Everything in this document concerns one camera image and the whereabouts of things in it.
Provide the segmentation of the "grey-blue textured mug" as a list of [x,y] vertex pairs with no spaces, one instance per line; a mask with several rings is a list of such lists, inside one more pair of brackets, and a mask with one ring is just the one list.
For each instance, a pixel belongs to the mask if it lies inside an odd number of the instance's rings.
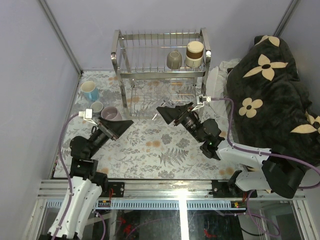
[[94,115],[99,115],[101,111],[104,109],[104,105],[100,101],[95,101],[90,105],[90,109],[92,109],[92,113]]

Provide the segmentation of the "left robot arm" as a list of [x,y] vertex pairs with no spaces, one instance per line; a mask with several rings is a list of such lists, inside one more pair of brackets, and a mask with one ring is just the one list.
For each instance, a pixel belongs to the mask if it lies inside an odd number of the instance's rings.
[[83,238],[86,222],[95,203],[110,190],[108,176],[97,171],[98,161],[93,156],[107,141],[116,141],[133,123],[132,120],[111,121],[99,117],[89,138],[76,136],[70,141],[72,161],[67,171],[67,192],[44,239]]

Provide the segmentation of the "pink ribbed mug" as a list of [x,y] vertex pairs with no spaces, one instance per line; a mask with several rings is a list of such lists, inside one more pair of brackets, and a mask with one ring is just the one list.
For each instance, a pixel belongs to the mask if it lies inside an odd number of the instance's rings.
[[105,107],[101,111],[101,117],[108,121],[122,121],[123,118],[119,110],[114,106]]

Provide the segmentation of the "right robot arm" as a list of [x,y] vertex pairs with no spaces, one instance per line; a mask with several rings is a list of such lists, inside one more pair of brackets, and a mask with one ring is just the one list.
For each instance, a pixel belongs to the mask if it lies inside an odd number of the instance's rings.
[[306,171],[301,164],[276,156],[270,148],[254,148],[233,143],[221,137],[213,118],[201,121],[191,103],[156,108],[167,124],[182,125],[199,143],[209,159],[233,161],[251,167],[251,172],[239,171],[229,180],[228,192],[240,197],[251,190],[270,190],[287,199],[294,197]]

